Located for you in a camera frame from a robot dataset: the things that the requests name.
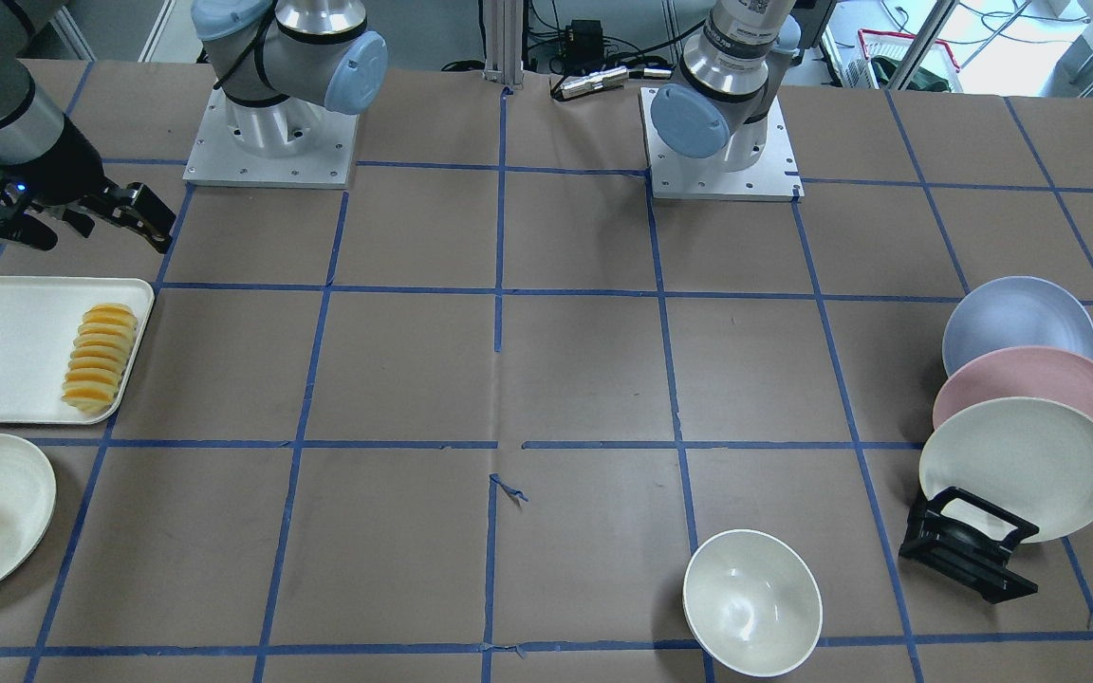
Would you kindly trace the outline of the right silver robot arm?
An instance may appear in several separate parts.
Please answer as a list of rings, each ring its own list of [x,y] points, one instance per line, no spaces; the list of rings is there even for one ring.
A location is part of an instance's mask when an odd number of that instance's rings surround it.
[[[17,60],[58,1],[0,1],[0,242],[57,245],[49,213],[86,237],[103,220],[166,252],[176,216],[143,182],[113,182],[99,152]],[[301,101],[359,114],[389,64],[360,1],[195,1],[196,38],[216,87],[242,111]]]

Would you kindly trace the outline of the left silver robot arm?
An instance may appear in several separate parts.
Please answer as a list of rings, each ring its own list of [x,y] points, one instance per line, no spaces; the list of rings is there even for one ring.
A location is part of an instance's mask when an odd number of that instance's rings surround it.
[[[642,107],[677,229],[798,213],[834,291],[953,297],[1033,275],[1093,298],[1093,101],[786,87],[787,1],[720,1]]]

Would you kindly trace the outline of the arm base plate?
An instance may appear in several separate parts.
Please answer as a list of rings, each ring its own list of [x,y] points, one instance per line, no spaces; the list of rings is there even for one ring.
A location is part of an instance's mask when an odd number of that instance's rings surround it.
[[[357,142],[357,114],[289,99],[244,107],[210,92],[183,180],[249,189],[345,190]]]
[[[781,101],[773,101],[766,120],[738,131],[712,158],[686,158],[665,144],[651,122],[656,95],[655,87],[640,89],[643,142],[655,198],[790,202],[804,197]]]

